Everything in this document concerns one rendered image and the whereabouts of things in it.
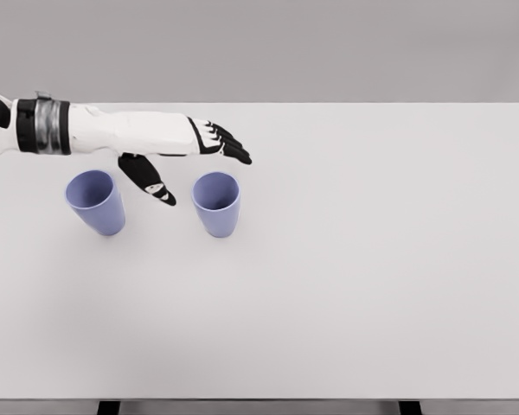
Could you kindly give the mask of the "lavender plastic cup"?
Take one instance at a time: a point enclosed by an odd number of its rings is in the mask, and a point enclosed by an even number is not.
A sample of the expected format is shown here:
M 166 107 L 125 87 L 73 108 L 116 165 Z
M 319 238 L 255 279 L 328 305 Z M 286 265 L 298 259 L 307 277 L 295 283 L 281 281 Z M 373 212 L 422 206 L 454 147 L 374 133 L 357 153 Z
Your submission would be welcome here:
M 125 209 L 112 176 L 98 169 L 84 171 L 66 186 L 68 206 L 96 233 L 113 236 L 125 226 Z
M 240 217 L 240 185 L 233 176 L 214 171 L 199 177 L 191 198 L 210 235 L 226 238 L 234 232 Z

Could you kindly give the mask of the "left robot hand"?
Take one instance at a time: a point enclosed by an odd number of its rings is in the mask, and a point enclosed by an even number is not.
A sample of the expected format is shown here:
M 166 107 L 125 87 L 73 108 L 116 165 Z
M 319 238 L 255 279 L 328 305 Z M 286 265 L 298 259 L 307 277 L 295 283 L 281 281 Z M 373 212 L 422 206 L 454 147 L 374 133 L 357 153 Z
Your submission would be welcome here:
M 174 206 L 176 197 L 148 155 L 193 156 L 220 154 L 250 165 L 252 158 L 226 129 L 210 120 L 181 113 L 120 112 L 112 115 L 118 166 L 138 188 L 161 202 Z

